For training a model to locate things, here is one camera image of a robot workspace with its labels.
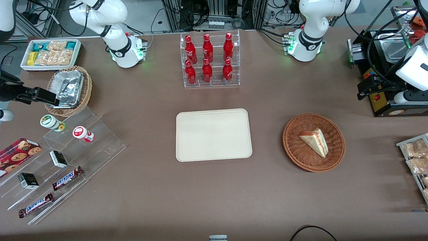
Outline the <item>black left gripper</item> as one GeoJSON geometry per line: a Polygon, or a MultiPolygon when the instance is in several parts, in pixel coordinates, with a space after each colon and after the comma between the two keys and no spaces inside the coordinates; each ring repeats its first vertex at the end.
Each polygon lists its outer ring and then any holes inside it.
{"type": "Polygon", "coordinates": [[[360,82],[357,85],[358,100],[373,93],[382,92],[381,96],[385,98],[394,98],[396,94],[408,89],[408,84],[400,78],[390,78],[383,80],[378,75],[369,75],[368,82],[360,82]]]}

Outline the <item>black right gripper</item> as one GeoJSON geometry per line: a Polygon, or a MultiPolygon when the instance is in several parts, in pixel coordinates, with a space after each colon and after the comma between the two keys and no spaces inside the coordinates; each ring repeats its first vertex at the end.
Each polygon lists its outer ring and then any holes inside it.
{"type": "Polygon", "coordinates": [[[23,82],[19,78],[6,71],[1,71],[0,101],[9,102],[14,99],[22,103],[44,102],[53,106],[58,106],[60,103],[55,93],[40,87],[25,90],[23,82]]]}

